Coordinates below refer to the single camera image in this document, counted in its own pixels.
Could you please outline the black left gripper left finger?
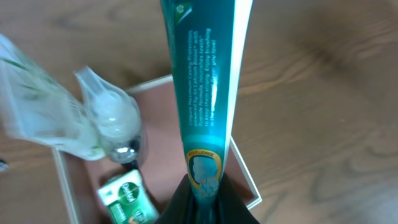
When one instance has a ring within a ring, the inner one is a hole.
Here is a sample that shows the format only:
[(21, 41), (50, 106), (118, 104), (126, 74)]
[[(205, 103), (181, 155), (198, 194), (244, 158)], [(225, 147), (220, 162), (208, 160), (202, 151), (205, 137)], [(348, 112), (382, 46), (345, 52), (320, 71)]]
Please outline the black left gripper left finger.
[(194, 224), (195, 197), (186, 174), (155, 224)]

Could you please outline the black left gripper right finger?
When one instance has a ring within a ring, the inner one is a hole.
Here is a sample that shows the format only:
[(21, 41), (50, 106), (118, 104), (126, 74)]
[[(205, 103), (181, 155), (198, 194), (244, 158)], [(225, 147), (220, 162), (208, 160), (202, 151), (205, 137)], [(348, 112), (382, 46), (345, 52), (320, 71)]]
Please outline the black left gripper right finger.
[(216, 198), (217, 224), (259, 224), (241, 200), (230, 178), (225, 174)]

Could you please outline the green toothpaste tube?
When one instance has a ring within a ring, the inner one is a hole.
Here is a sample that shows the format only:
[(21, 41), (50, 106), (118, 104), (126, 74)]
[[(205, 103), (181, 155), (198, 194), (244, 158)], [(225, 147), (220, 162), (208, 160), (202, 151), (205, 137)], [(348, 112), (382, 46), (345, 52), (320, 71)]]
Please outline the green toothpaste tube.
[(228, 158), (252, 0), (162, 0), (193, 195), (215, 206)]

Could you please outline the clear foam pump bottle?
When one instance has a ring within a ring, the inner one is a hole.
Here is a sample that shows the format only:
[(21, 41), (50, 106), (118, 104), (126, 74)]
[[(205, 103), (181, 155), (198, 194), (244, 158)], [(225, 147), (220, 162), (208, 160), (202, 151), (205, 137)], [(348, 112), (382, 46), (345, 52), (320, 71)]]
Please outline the clear foam pump bottle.
[(83, 95), (83, 106), (99, 133), (106, 156), (127, 169), (139, 165), (144, 140), (137, 101), (120, 87), (104, 80), (90, 67), (74, 72)]

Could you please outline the green white soap box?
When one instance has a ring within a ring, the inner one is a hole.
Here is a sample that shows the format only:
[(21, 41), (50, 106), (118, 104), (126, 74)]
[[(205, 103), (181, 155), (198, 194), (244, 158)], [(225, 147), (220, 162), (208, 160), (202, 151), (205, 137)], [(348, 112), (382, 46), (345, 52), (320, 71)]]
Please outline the green white soap box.
[(159, 217), (136, 169), (109, 180), (97, 194), (114, 224), (152, 224)]

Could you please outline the white Pantene tube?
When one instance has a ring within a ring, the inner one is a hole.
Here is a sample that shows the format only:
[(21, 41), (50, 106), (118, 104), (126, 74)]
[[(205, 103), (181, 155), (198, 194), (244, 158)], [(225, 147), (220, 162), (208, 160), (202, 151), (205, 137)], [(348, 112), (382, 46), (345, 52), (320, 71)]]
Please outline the white Pantene tube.
[(16, 139), (67, 152), (88, 161), (105, 156), (83, 105), (1, 36), (1, 117)]

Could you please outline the white cardboard box pink inside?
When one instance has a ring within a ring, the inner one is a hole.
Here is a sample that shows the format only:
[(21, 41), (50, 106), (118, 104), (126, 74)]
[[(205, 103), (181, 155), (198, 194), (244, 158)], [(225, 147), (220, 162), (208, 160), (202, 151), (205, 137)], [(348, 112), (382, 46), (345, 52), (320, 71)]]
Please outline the white cardboard box pink inside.
[[(139, 171), (150, 199), (160, 214), (187, 174), (180, 137), (172, 76), (127, 89), (144, 120), (144, 140)], [(70, 223), (111, 223), (97, 190), (114, 176), (125, 173), (109, 159), (84, 161), (60, 151), (53, 152)], [(230, 143), (226, 175), (250, 211), (262, 198), (234, 141)]]

